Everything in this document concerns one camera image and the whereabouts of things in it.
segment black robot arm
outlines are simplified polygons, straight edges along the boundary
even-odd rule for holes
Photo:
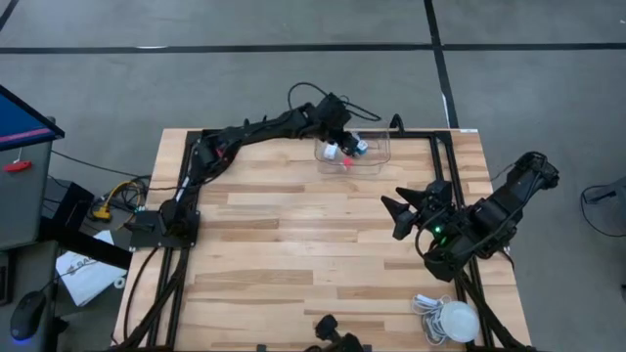
[[[402,240],[416,226],[418,254],[435,278],[450,282],[473,255],[487,259],[508,245],[530,198],[539,190],[556,187],[558,181],[559,172],[546,156],[531,152],[514,164],[505,185],[467,208],[459,209],[452,202],[452,186],[447,181],[435,181],[425,191],[397,188],[408,204],[387,197],[381,200],[395,221],[393,236]],[[417,211],[411,212],[409,204]],[[423,230],[434,236],[426,253],[418,247]]]

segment computer monitor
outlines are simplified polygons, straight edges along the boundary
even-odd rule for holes
[[[66,133],[0,85],[0,151],[64,138]]]

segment wire bundle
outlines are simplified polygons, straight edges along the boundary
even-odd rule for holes
[[[426,303],[419,299],[419,296],[413,297],[413,312],[422,316],[422,325],[425,330],[426,341],[433,346],[438,346],[445,342],[448,334],[441,326],[441,310],[446,303],[452,301],[449,295],[443,295],[434,301],[434,304]]]

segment wooden table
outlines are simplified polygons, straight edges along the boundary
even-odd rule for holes
[[[152,187],[175,186],[188,130],[166,129]],[[478,133],[452,131],[466,203],[491,191]],[[302,350],[318,344],[313,327],[332,313],[341,333],[351,331],[375,351],[463,350],[427,344],[411,299],[455,297],[436,280],[414,249],[398,242],[380,196],[398,186],[423,189],[434,179],[427,140],[391,140],[391,160],[378,175],[347,177],[317,172],[311,140],[272,140],[243,147],[233,165],[201,189],[201,229],[192,249],[176,350]],[[449,179],[443,147],[441,159]],[[156,209],[172,192],[150,192]],[[423,236],[423,247],[429,236]],[[130,287],[149,250],[133,255],[115,328]],[[162,250],[138,284],[129,313],[133,328],[153,304]],[[174,257],[172,268],[177,257]],[[479,261],[488,303],[511,333],[530,343],[511,265],[494,256]],[[165,341],[169,306],[159,343]]]

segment clear plastic container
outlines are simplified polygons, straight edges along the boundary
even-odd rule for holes
[[[318,171],[325,174],[376,175],[391,158],[388,124],[384,128],[348,130],[367,143],[364,154],[353,157],[337,146],[315,140],[315,158]]]

